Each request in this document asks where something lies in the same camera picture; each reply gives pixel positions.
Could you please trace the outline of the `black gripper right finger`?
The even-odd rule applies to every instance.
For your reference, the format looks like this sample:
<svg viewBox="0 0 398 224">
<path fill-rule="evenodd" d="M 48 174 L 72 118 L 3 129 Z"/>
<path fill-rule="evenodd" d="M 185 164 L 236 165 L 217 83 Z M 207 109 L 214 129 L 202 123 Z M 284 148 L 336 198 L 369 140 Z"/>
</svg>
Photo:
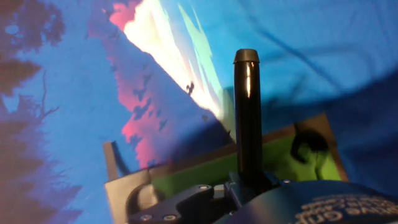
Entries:
<svg viewBox="0 0 398 224">
<path fill-rule="evenodd" d="M 224 196 L 235 208 L 242 208 L 257 196 L 279 186 L 280 180 L 271 172 L 262 172 L 251 178 L 230 172 L 229 182 L 224 184 Z"/>
</svg>

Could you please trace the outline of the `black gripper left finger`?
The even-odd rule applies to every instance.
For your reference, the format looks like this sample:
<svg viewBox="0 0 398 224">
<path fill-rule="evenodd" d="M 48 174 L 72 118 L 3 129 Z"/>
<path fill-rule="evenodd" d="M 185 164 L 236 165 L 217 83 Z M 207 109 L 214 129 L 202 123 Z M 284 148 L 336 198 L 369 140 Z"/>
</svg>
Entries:
<svg viewBox="0 0 398 224">
<path fill-rule="evenodd" d="M 163 202 L 128 216 L 128 224 L 208 224 L 233 210 L 224 190 L 194 185 Z"/>
</svg>

